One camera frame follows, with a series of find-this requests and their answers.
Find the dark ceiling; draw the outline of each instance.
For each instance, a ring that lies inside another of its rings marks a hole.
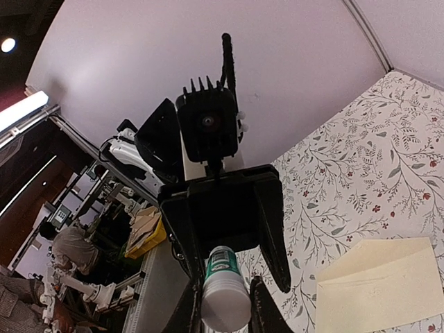
[[[0,43],[16,39],[10,53],[0,51],[0,111],[23,96],[35,55],[63,0],[0,0]]]

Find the fluorescent light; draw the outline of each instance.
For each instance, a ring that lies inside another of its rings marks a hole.
[[[36,92],[0,112],[0,133],[16,124],[20,119],[45,106],[48,100],[49,97],[44,92]]]
[[[51,163],[52,161],[54,161],[57,158],[57,155],[53,156],[53,158],[51,158],[48,163],[46,163],[35,175],[34,177],[32,177],[26,184],[25,186],[23,186],[20,191],[17,192],[17,194],[15,194],[14,198],[11,199],[11,201],[9,203],[6,204],[6,206],[3,208],[3,210],[0,212],[0,218],[3,216],[3,214],[5,214],[5,212],[8,210],[8,208],[14,203],[14,201],[17,200],[17,198],[19,197],[20,194],[23,193],[23,191],[34,181],[34,179],[36,179],[42,172],[43,170],[45,170]]]
[[[14,47],[15,47],[15,39],[14,38],[6,38],[1,43],[1,50],[4,53],[11,52]]]

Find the gray shirt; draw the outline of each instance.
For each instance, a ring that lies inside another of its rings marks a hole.
[[[85,239],[86,231],[75,225],[61,230],[53,241],[53,254],[62,265],[73,262],[77,269],[88,275],[99,258],[99,250]]]
[[[0,332],[43,333],[48,328],[40,307],[43,292],[40,281],[0,274]],[[91,333],[91,330],[76,327],[75,333]]]

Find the cream envelope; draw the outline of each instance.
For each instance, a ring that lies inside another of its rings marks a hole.
[[[444,313],[428,238],[363,240],[316,279],[316,333],[374,332]]]

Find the ceiling light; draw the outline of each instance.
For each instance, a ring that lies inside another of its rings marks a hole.
[[[4,53],[11,52],[14,47],[15,47],[15,39],[14,38],[6,38],[1,43],[1,50]]]
[[[48,95],[36,92],[0,112],[0,134],[48,103]]]

